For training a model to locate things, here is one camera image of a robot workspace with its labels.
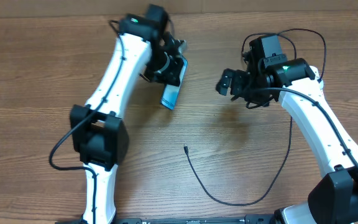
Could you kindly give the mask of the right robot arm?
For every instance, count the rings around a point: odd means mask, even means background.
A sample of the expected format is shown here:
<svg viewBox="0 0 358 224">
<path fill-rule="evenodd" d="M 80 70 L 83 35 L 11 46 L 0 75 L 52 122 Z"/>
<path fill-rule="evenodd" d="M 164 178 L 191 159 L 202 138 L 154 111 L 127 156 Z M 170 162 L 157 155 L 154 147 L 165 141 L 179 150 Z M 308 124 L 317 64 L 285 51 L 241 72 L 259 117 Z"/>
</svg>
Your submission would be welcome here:
<svg viewBox="0 0 358 224">
<path fill-rule="evenodd" d="M 305 59 L 288 59 L 280 35 L 252 34 L 242 52 L 246 70 L 223 71 L 216 91 L 243 98 L 248 108 L 276 101 L 309 144 L 321 180 L 306 202 L 278 209 L 272 223 L 358 222 L 358 145 L 341 125 L 323 93 L 322 72 Z"/>
</svg>

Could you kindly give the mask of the Galaxy smartphone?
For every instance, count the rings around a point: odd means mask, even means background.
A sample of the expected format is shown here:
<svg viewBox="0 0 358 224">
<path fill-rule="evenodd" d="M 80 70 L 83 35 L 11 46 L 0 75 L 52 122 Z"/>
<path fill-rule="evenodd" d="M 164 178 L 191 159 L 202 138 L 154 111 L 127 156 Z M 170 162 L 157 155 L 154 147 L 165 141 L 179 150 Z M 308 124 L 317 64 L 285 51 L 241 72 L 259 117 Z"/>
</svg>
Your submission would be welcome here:
<svg viewBox="0 0 358 224">
<path fill-rule="evenodd" d="M 165 106 L 166 108 L 170 110 L 174 110 L 177 98 L 180 92 L 180 88 L 183 82 L 183 79 L 185 77 L 186 69 L 188 66 L 188 61 L 184 56 L 180 57 L 180 62 L 183 63 L 180 73 L 179 73 L 179 79 L 180 84 L 179 86 L 173 86 L 173 85 L 166 85 L 165 89 L 163 91 L 162 97 L 161 97 L 161 104 Z"/>
</svg>

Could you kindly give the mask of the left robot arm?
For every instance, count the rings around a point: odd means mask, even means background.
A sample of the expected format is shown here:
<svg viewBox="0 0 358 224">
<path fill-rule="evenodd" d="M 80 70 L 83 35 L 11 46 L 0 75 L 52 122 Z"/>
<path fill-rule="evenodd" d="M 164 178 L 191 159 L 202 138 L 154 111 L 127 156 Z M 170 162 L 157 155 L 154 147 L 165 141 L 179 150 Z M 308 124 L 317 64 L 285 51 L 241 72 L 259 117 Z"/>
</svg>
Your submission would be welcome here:
<svg viewBox="0 0 358 224">
<path fill-rule="evenodd" d="M 70 111 L 73 147 L 86 174 L 86 208 L 80 223 L 112 223 L 119 165 L 129 148 L 124 115 L 139 77 L 161 83 L 161 104 L 175 107 L 188 65 L 185 40 L 166 30 L 170 18 L 151 4 L 145 16 L 128 14 L 119 21 L 116 46 L 105 74 L 84 106 Z"/>
</svg>

